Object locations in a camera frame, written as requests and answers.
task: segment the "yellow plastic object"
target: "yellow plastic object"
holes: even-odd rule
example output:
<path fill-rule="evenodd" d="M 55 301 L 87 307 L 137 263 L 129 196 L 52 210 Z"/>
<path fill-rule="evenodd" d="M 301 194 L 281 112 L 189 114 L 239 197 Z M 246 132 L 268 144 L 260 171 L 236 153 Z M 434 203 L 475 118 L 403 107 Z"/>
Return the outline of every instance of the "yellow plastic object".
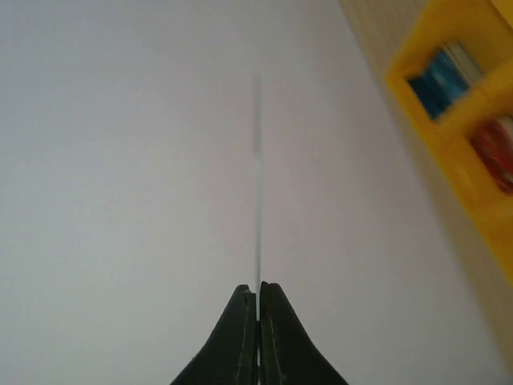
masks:
<path fill-rule="evenodd" d="M 513 196 L 502 192 L 469 137 L 487 120 L 513 116 L 513 0 L 431 0 L 396 54 L 386 81 L 454 193 L 513 283 Z M 408 84 L 448 43 L 484 72 L 436 120 Z"/>

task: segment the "white background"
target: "white background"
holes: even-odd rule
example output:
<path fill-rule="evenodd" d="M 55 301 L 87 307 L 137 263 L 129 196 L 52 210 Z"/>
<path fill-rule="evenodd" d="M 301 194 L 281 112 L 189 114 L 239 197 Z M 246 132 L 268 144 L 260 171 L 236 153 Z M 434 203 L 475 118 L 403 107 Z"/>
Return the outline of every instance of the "white background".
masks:
<path fill-rule="evenodd" d="M 505 383 L 334 0 L 0 2 L 0 383 L 166 384 L 263 278 L 352 384 Z"/>

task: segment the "yellow plastic frame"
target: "yellow plastic frame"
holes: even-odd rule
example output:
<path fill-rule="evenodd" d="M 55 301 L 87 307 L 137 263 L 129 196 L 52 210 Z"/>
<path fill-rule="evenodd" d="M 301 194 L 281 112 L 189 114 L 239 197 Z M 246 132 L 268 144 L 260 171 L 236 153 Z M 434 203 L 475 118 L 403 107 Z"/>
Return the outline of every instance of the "yellow plastic frame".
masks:
<path fill-rule="evenodd" d="M 499 190 L 469 143 L 480 123 L 513 115 L 513 0 L 431 0 L 396 54 L 386 82 L 456 197 L 513 283 L 513 196 Z M 431 120 L 407 80 L 446 43 L 461 43 L 484 72 Z"/>

